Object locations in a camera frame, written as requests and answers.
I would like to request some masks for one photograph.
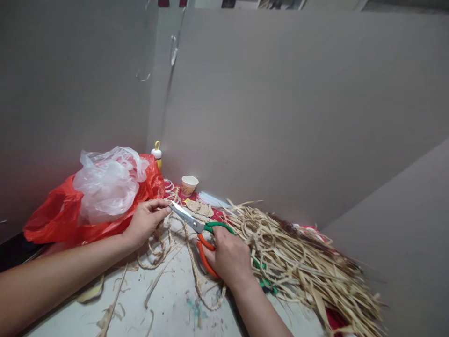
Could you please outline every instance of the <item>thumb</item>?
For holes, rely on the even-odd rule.
[[[212,269],[215,269],[215,251],[203,249],[204,256],[206,257],[207,262],[212,267]]]
[[[169,207],[162,208],[152,213],[156,223],[160,223],[167,215],[170,214],[171,209]]]

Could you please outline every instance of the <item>plastic bag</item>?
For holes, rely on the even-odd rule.
[[[141,154],[140,158],[149,163],[145,170],[146,179],[139,183],[139,189],[131,207],[120,218],[115,221],[79,225],[84,195],[74,189],[75,175],[72,175],[62,185],[52,190],[46,201],[31,215],[23,228],[26,239],[37,244],[67,242],[71,245],[80,245],[122,233],[130,224],[140,202],[163,198],[165,194],[164,179],[156,159],[147,154]]]
[[[84,194],[80,221],[89,224],[120,218],[131,207],[149,165],[129,147],[103,154],[83,150],[80,162],[83,168],[75,175],[73,187]]]

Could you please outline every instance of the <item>paper cup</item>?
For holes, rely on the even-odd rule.
[[[197,185],[198,179],[196,179],[194,176],[182,177],[181,194],[185,197],[190,197]]]

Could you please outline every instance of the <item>hand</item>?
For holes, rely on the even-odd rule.
[[[204,255],[212,269],[234,292],[235,289],[255,280],[249,247],[226,228],[215,226],[212,229],[217,249],[215,251],[205,249]]]
[[[130,225],[123,232],[123,237],[135,249],[140,248],[170,212],[168,201],[165,200],[155,199],[140,203],[137,205]]]

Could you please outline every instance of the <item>small bottle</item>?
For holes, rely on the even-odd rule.
[[[162,166],[162,151],[159,150],[159,146],[160,146],[160,141],[157,141],[156,143],[154,143],[154,149],[151,150],[151,154],[158,161],[158,168],[159,168],[159,171],[160,171],[160,167]]]

